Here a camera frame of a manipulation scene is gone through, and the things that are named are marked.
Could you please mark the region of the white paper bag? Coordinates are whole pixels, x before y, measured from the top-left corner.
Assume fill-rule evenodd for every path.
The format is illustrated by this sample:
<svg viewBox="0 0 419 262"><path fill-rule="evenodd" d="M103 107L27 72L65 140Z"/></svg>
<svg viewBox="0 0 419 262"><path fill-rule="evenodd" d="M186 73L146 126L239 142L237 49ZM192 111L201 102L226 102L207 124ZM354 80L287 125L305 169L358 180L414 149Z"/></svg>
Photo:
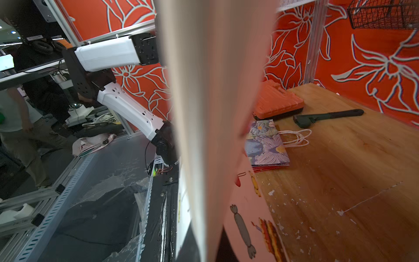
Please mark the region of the white paper bag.
<svg viewBox="0 0 419 262"><path fill-rule="evenodd" d="M181 248L184 259L216 259L278 7L278 1L157 3L159 52L196 243L194 250Z"/></svg>

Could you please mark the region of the floral patterned paper bag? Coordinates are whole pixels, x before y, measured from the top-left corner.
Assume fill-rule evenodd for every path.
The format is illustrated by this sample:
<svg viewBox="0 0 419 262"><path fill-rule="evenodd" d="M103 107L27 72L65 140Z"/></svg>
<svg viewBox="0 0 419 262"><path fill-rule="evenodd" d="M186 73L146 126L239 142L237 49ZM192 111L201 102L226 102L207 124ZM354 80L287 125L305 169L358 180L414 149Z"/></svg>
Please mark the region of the floral patterned paper bag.
<svg viewBox="0 0 419 262"><path fill-rule="evenodd" d="M309 145L311 134L310 129L279 131L273 120L253 121L244 150L252 167L289 166L287 148Z"/></svg>

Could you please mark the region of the orange plastic tool case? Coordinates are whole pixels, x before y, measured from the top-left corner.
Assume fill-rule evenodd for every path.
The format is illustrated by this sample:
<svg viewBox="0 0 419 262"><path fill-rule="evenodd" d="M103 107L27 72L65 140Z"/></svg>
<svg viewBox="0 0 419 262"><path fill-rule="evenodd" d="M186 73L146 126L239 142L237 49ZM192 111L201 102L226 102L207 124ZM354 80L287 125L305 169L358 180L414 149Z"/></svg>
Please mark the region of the orange plastic tool case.
<svg viewBox="0 0 419 262"><path fill-rule="evenodd" d="M303 107L302 98L273 80L266 80L259 88L253 116L256 120L277 119L301 112Z"/></svg>

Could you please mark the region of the person in white shirt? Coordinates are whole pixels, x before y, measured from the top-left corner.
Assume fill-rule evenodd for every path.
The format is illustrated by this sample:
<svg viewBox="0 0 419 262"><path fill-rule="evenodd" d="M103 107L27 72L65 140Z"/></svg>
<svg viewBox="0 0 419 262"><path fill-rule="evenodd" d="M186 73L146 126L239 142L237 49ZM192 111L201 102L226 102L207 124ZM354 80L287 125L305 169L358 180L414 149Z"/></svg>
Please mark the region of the person in white shirt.
<svg viewBox="0 0 419 262"><path fill-rule="evenodd" d="M51 185L38 155L36 142L47 143L55 148L72 151L72 144L51 129L42 114L34 109L12 87L1 91L1 142L15 158L25 166L27 173L38 188Z"/></svg>

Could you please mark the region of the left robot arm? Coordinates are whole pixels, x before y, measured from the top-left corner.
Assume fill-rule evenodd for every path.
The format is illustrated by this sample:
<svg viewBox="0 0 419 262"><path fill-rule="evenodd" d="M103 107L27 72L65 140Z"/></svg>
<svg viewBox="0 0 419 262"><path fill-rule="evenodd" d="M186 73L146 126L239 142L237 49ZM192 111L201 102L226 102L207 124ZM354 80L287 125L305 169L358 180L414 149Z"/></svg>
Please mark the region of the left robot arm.
<svg viewBox="0 0 419 262"><path fill-rule="evenodd" d="M73 86L85 98L95 99L137 127L156 147L164 163L178 161L172 125L128 95L112 72L120 66L147 66L159 62L156 36L133 34L63 51Z"/></svg>

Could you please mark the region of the dark green scraper tool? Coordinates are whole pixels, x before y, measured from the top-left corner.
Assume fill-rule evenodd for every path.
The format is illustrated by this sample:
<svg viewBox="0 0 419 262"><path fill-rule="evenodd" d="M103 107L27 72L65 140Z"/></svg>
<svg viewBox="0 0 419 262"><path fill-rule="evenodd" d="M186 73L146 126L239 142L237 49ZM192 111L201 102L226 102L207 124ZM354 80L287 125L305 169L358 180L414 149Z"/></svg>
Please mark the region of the dark green scraper tool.
<svg viewBox="0 0 419 262"><path fill-rule="evenodd" d="M362 116L364 111L362 109L352 109L347 111L329 112L325 114L311 114L311 115L295 115L293 121L302 129L309 128L313 123L321 120L337 119L343 117Z"/></svg>

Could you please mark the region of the red RICH paper bag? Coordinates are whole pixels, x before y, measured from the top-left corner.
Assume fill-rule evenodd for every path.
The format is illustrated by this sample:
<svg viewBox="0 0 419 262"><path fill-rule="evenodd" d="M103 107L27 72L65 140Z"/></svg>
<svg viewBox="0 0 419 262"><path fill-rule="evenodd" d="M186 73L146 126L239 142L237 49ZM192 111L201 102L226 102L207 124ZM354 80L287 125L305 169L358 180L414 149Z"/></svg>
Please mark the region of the red RICH paper bag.
<svg viewBox="0 0 419 262"><path fill-rule="evenodd" d="M287 168L288 166L260 166L260 167L253 167L254 173L264 172L269 170L278 170L281 168Z"/></svg>

